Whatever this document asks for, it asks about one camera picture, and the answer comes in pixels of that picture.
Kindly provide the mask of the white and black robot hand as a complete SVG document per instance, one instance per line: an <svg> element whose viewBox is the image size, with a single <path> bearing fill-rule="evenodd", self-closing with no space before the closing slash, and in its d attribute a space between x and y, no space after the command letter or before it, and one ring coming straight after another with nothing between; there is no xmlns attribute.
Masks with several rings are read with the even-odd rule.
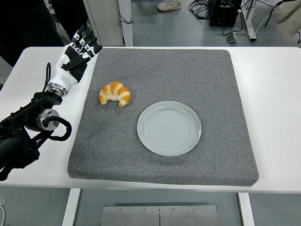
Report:
<svg viewBox="0 0 301 226"><path fill-rule="evenodd" d="M54 75L48 82L48 90L59 90L65 96L71 87L82 79L87 63L103 48L96 43L97 38L92 31L84 32L81 26L65 45L54 69Z"/></svg>

